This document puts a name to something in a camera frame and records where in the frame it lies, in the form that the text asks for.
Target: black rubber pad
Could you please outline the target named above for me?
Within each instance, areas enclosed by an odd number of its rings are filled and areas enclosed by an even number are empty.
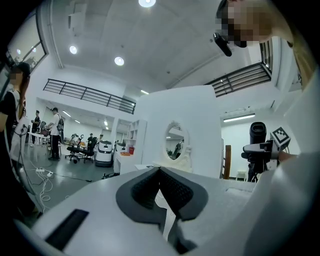
[[[75,209],[45,241],[62,251],[88,214],[85,210]]]

